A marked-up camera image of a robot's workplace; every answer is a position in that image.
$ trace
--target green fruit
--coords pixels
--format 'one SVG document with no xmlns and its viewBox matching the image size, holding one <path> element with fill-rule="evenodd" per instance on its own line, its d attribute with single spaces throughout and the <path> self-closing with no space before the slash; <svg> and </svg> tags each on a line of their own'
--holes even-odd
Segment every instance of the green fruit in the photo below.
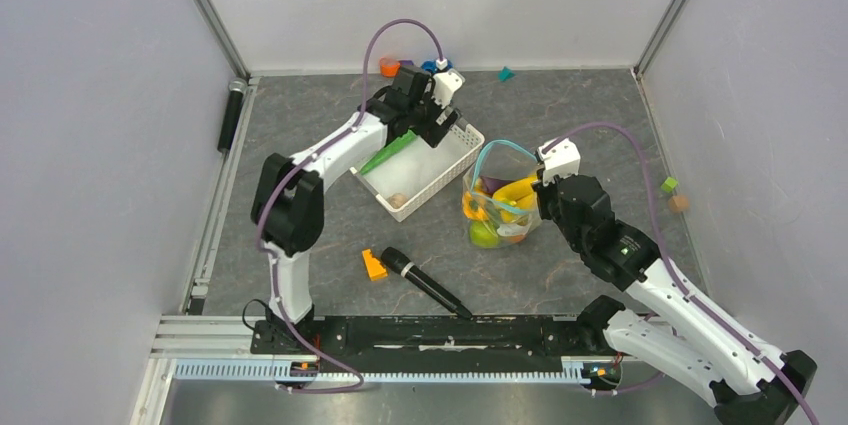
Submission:
<svg viewBox="0 0 848 425">
<path fill-rule="evenodd" d="M 468 234 L 471 237 L 471 243 L 480 248 L 495 248 L 501 242 L 498 234 L 492 229 L 492 225 L 485 221 L 471 222 Z"/>
</svg>

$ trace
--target white tray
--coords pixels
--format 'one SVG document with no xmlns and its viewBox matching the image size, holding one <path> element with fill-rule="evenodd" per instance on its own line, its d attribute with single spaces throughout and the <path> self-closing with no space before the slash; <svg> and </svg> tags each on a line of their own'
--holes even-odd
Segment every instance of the white tray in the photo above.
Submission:
<svg viewBox="0 0 848 425">
<path fill-rule="evenodd" d="M 482 133 L 464 119 L 460 119 L 436 148 L 430 148 L 424 140 L 416 137 L 406 148 L 365 176 L 357 173 L 357 169 L 364 165 L 364 162 L 359 167 L 352 167 L 350 171 L 365 184 L 395 220 L 402 222 L 436 192 L 473 165 L 484 140 Z M 400 208 L 394 208 L 387 201 L 396 193 L 409 198 Z M 456 200 L 459 207 L 460 197 Z"/>
</svg>

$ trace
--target gray tabletop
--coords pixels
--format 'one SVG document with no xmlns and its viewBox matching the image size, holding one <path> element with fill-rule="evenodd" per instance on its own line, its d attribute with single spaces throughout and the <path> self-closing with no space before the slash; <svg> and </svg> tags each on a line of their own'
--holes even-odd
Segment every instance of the gray tabletop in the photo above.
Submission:
<svg viewBox="0 0 848 425">
<path fill-rule="evenodd" d="M 486 140 L 506 138 L 533 149 L 590 121 L 628 128 L 649 158 L 660 224 L 672 257 L 697 285 L 702 280 L 682 218 L 659 190 L 666 172 L 652 124 L 626 70 L 520 72 L 500 82 L 496 72 L 465 73 L 454 104 Z M 372 80 L 376 86 L 385 83 Z M 292 154 L 314 144 L 347 120 L 358 104 L 361 79 L 352 75 L 262 78 L 204 309 L 236 315 L 251 298 L 267 299 L 266 259 L 254 248 L 249 211 L 259 172 L 272 153 Z M 598 177 L 617 216 L 653 236 L 636 155 L 613 131 L 583 132 L 580 173 Z M 397 223 L 359 183 L 345 174 L 326 196 L 325 227 L 312 251 L 310 289 L 319 315 L 447 313 L 398 276 L 370 281 L 361 252 L 393 246 L 406 253 L 473 313 L 579 313 L 599 294 L 644 310 L 595 278 L 551 223 L 520 244 L 474 247 L 462 214 L 462 184 L 454 180 L 402 223 Z"/>
</svg>

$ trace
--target transparent bag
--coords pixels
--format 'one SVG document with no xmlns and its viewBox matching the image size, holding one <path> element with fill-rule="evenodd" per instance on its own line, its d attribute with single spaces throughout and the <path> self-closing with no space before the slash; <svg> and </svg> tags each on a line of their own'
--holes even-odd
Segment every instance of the transparent bag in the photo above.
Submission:
<svg viewBox="0 0 848 425">
<path fill-rule="evenodd" d="M 518 243 L 542 223 L 531 185 L 536 157 L 509 140 L 486 144 L 462 177 L 462 211 L 471 243 L 498 248 Z"/>
</svg>

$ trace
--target light blue strap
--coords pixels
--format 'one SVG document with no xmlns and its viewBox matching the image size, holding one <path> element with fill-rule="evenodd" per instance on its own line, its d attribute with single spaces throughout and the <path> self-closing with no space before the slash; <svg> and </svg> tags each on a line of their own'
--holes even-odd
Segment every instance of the light blue strap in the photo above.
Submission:
<svg viewBox="0 0 848 425">
<path fill-rule="evenodd" d="M 474 173 L 471 175 L 471 194 L 475 197 L 479 197 L 479 198 L 483 198 L 485 200 L 488 200 L 489 202 L 496 204 L 498 208 L 502 208 L 502 209 L 506 210 L 507 212 L 512 213 L 514 215 L 526 215 L 528 213 L 527 210 L 524 210 L 524 209 L 521 209 L 521 208 L 511 207 L 511 206 L 509 206 L 509 205 L 507 205 L 503 202 L 498 202 L 497 200 L 493 200 L 491 197 L 487 197 L 485 195 L 480 195 L 479 193 L 474 191 L 474 184 L 477 183 L 477 179 L 480 177 L 480 167 L 483 166 L 483 162 L 486 161 L 486 157 L 489 155 L 489 152 L 492 150 L 492 147 L 494 147 L 495 145 L 506 145 L 507 147 L 510 147 L 513 150 L 516 150 L 518 152 L 523 153 L 524 155 L 527 155 L 533 161 L 536 160 L 535 155 L 528 152 L 521 145 L 518 145 L 515 142 L 511 142 L 509 140 L 492 140 L 491 142 L 487 143 L 486 146 L 483 147 L 482 150 L 480 150 L 480 155 L 477 157 L 477 162 L 474 163 Z"/>
</svg>

